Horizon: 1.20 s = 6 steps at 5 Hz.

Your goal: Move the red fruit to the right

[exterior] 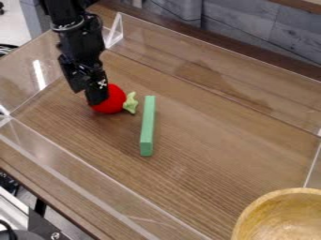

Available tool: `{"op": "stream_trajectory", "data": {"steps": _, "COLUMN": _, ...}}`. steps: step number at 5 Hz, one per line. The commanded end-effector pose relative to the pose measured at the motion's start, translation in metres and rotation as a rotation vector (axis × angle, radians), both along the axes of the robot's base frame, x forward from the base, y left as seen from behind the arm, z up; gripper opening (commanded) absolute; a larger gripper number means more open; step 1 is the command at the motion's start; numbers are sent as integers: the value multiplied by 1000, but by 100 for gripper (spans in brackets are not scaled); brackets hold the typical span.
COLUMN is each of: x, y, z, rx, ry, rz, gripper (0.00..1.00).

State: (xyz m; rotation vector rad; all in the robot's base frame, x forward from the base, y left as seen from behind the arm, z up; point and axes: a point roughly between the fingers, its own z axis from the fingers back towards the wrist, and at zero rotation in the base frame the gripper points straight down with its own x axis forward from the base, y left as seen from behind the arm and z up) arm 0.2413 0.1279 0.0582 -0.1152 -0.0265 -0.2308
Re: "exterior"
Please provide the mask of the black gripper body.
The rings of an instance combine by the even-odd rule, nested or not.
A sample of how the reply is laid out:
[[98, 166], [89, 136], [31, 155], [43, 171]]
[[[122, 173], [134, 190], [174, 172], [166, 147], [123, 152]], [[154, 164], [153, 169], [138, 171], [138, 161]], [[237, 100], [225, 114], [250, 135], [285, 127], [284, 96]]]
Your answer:
[[106, 50], [103, 23], [93, 13], [54, 13], [51, 30], [59, 36], [59, 65], [66, 74], [91, 74], [103, 68], [101, 54]]

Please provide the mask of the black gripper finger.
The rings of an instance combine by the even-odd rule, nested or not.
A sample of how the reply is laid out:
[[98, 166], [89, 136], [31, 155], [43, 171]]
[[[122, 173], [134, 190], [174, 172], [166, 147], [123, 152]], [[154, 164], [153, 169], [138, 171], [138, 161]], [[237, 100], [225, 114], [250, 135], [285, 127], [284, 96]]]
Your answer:
[[59, 65], [74, 93], [79, 93], [86, 89], [86, 80], [90, 78], [81, 68], [81, 65], [73, 62], [66, 55], [58, 58]]
[[109, 78], [105, 69], [95, 69], [86, 81], [86, 97], [91, 106], [99, 105], [110, 97]]

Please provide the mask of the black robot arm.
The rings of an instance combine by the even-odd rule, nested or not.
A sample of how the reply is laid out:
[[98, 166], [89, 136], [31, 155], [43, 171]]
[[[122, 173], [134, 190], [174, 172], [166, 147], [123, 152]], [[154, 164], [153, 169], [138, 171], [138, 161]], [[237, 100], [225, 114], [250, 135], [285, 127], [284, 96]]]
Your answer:
[[103, 23], [87, 12], [85, 0], [42, 0], [50, 28], [59, 37], [58, 62], [74, 93], [85, 92], [91, 106], [110, 97], [109, 77], [101, 61], [106, 50]]

